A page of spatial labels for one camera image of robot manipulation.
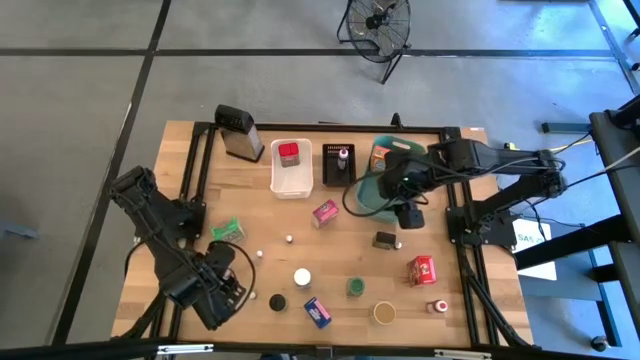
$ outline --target gray floor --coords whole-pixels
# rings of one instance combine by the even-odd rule
[[[160,47],[349,48],[334,37],[343,3],[174,1]],[[621,0],[598,3],[632,58],[634,43],[623,41],[633,23],[621,13]],[[3,1],[0,47],[146,47],[160,4]],[[417,49],[607,49],[580,2],[413,1],[412,16]],[[0,57],[0,217],[41,234],[0,243],[0,348],[46,341],[140,64],[137,57]],[[387,124],[399,112],[408,125],[481,126],[494,145],[546,148],[575,137],[542,135],[541,122],[586,121],[590,112],[632,96],[608,59],[406,58],[385,86],[375,82],[382,71],[358,57],[156,58],[122,171],[153,166],[167,120],[211,120],[220,103],[246,109],[259,122]],[[563,157],[569,181],[602,167],[593,145]],[[590,223],[617,206],[600,178],[539,210]],[[110,207],[71,341],[108,338],[132,232],[127,217]],[[605,355],[630,357],[640,346],[620,290],[611,287],[620,332],[630,335],[624,348]],[[526,304],[537,344],[591,353],[585,339],[602,333],[593,303],[527,298]]]

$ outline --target small white object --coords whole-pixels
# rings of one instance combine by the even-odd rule
[[[444,300],[436,301],[435,304],[433,305],[433,307],[439,313],[443,313],[443,312],[446,312],[447,310],[449,310],[449,305]]]
[[[311,272],[305,268],[300,268],[293,274],[293,281],[299,287],[308,287],[311,285]]]
[[[349,150],[342,148],[338,153],[338,169],[344,170],[347,165],[347,160],[349,159]]]
[[[278,146],[298,143],[300,164],[282,167]],[[278,139],[271,143],[271,191],[278,199],[304,199],[313,190],[313,164],[309,139]]]

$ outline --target blue box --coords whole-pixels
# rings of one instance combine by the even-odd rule
[[[313,322],[316,323],[318,329],[322,329],[331,322],[331,315],[329,315],[324,306],[322,306],[315,297],[304,304],[304,309],[307,310],[307,313],[311,316]]]

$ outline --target brown cup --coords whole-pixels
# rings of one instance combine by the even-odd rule
[[[377,324],[389,325],[396,318],[396,308],[388,301],[381,301],[373,307],[371,318]]]

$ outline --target wooden table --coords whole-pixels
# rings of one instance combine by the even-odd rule
[[[177,198],[187,158],[192,122],[168,122],[154,168],[159,190],[168,198]],[[230,219],[239,218],[248,234],[241,245],[256,260],[256,300],[246,306],[217,331],[207,331],[193,311],[182,317],[179,339],[184,341],[330,344],[361,346],[470,346],[460,273],[447,235],[444,208],[448,206],[445,187],[426,194],[429,205],[422,206],[426,226],[402,230],[370,218],[356,218],[341,210],[327,227],[316,230],[311,212],[328,199],[341,205],[341,188],[322,185],[322,144],[353,143],[356,148],[357,174],[364,172],[371,144],[380,134],[262,131],[266,146],[258,164],[225,154],[224,144],[216,132],[212,162],[205,192],[208,204],[207,230],[197,242],[204,251],[211,235],[208,229]],[[463,137],[486,141],[482,129],[463,129]],[[400,134],[404,139],[427,146],[438,142],[436,135]],[[299,200],[278,200],[269,190],[271,177],[270,143],[275,139],[307,138],[313,143],[314,187],[311,196]],[[195,191],[197,172],[204,148],[204,137],[194,169],[191,191]],[[472,181],[474,199],[482,200],[497,191],[493,176]],[[376,231],[397,234],[403,247],[398,251],[371,246]],[[287,244],[286,235],[294,237]],[[432,255],[437,283],[419,288],[408,285],[406,264],[417,255]],[[518,275],[512,257],[503,249],[484,247],[484,258],[491,295],[505,318],[521,337],[531,342],[532,335],[525,310]],[[112,334],[128,330],[157,293],[153,257],[141,247],[131,258]],[[250,271],[238,254],[232,267],[240,281],[248,286]],[[293,273],[304,267],[312,273],[312,287],[296,289]],[[366,282],[364,295],[347,298],[346,282],[360,276]],[[269,309],[268,299],[275,293],[289,301],[285,312]],[[316,328],[303,304],[316,296],[327,308],[333,321],[325,329]],[[449,303],[445,314],[425,311],[428,301],[444,299]],[[378,301],[390,301],[397,309],[396,320],[388,326],[374,325],[369,317]],[[167,334],[171,308],[165,311],[162,334]],[[482,306],[475,301],[481,340],[487,342]]]

